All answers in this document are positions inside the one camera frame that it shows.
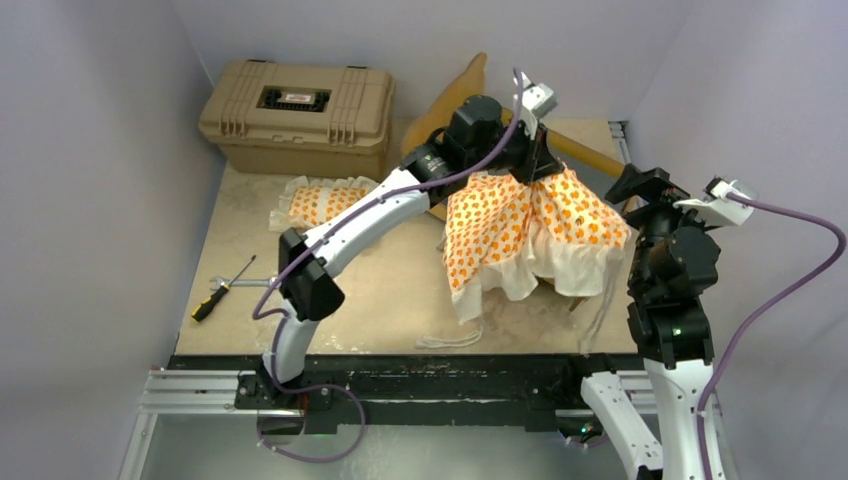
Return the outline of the orange patterned white blanket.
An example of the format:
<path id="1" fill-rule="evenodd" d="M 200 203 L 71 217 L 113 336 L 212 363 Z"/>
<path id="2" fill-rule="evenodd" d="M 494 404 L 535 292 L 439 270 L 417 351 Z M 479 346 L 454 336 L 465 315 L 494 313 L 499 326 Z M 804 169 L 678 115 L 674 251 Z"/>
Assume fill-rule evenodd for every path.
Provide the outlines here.
<path id="1" fill-rule="evenodd" d="M 421 349 L 494 353 L 634 351 L 624 268 L 633 230 L 576 173 L 523 185 L 475 174 L 448 201 L 442 263 L 459 338 Z"/>

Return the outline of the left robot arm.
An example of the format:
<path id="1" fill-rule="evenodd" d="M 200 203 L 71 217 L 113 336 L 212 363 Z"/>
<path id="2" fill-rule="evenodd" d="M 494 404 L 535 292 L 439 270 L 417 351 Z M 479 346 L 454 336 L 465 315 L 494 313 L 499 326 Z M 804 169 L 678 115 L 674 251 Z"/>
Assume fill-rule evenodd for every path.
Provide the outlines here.
<path id="1" fill-rule="evenodd" d="M 319 322 L 345 300 L 335 278 L 366 247 L 442 203 L 478 171 L 504 171 L 523 184 L 562 172 L 541 121 L 556 107 L 555 94 L 535 85 L 517 101 L 513 120 L 504 123 L 497 100 L 468 97 L 446 126 L 433 130 L 353 206 L 305 233 L 289 229 L 280 235 L 274 287 L 284 299 L 283 319 L 263 356 L 268 374 L 259 385 L 260 397 L 272 408 L 287 408 L 297 399 L 295 378 L 304 371 Z"/>

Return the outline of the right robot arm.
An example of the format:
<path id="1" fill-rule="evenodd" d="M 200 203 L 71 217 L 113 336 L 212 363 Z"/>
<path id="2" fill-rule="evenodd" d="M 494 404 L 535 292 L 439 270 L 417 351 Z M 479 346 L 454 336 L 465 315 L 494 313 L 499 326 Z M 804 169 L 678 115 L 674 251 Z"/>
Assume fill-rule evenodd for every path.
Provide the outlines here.
<path id="1" fill-rule="evenodd" d="M 653 434 L 626 394 L 619 374 L 578 369 L 561 392 L 576 407 L 588 405 L 631 479 L 723 479 L 716 431 L 714 345 L 701 294 L 716 284 L 720 247 L 708 226 L 681 202 L 687 192 L 660 169 L 624 167 L 605 196 L 632 197 L 642 207 L 625 214 L 637 230 L 627 281 L 628 326 L 656 404 L 660 433 Z"/>

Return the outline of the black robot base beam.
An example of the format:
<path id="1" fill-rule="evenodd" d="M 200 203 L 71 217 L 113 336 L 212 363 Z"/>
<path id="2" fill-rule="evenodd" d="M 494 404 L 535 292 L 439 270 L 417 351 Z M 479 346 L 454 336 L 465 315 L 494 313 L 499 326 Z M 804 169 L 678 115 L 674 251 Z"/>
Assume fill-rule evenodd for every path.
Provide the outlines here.
<path id="1" fill-rule="evenodd" d="M 234 407 L 263 416 L 290 410 L 309 434 L 341 425 L 521 427 L 574 430 L 593 414 L 582 378 L 612 371 L 639 399 L 650 387 L 635 354 L 310 354 L 285 392 L 258 355 L 174 355 L 176 371 L 233 372 Z"/>

